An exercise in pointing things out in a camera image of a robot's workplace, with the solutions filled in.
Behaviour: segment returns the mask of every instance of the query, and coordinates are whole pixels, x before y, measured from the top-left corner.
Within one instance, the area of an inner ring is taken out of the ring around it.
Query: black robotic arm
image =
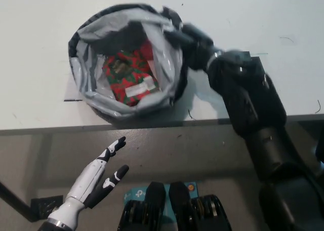
[[[224,100],[235,132],[249,150],[263,182],[259,202],[271,230],[324,230],[324,192],[286,130],[286,112],[258,57],[224,52],[191,24],[164,31],[194,70],[203,70]]]

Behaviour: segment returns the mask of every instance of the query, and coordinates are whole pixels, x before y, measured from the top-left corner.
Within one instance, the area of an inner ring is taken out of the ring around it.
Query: white table
[[[191,72],[172,110],[112,125],[84,102],[64,102],[67,43],[89,17],[120,3],[166,5],[219,48],[260,56],[289,120],[324,119],[322,0],[0,0],[0,134],[229,123],[207,77]]]

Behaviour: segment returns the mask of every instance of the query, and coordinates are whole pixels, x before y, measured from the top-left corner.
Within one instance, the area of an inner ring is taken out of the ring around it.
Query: robotic arm
[[[175,14],[169,13],[172,19]],[[181,47],[185,63],[203,70],[211,88],[223,97],[233,128],[245,140],[263,182],[259,202],[270,229],[324,230],[323,188],[285,130],[285,109],[260,59],[249,52],[215,48],[191,24],[180,23],[179,29],[164,34],[174,47]]]
[[[74,231],[78,215],[85,208],[93,208],[102,201],[125,176],[129,167],[123,165],[111,177],[98,184],[110,157],[126,145],[125,137],[115,141],[95,160],[89,163],[77,178],[65,202],[52,212],[38,231]]]

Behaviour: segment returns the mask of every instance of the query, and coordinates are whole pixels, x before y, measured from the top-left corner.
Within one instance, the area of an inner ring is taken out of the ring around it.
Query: gray plastic bag
[[[69,42],[70,65],[84,101],[103,114],[129,118],[171,107],[179,88],[182,51],[164,38],[172,20],[146,5],[119,5],[101,11],[74,34]],[[137,105],[117,101],[102,70],[106,55],[125,46],[131,50],[147,38],[153,50],[153,66],[160,90],[143,97]]]

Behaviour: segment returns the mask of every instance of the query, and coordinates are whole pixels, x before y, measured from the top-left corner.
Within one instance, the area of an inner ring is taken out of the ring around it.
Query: white robotic hand
[[[113,190],[129,170],[127,165],[123,165],[102,184],[98,184],[98,182],[105,171],[105,165],[109,158],[126,145],[125,139],[126,137],[122,137],[115,141],[85,167],[67,194],[63,205],[49,215],[47,222],[43,223],[39,231],[74,231],[77,228],[80,211],[87,207],[95,207]]]

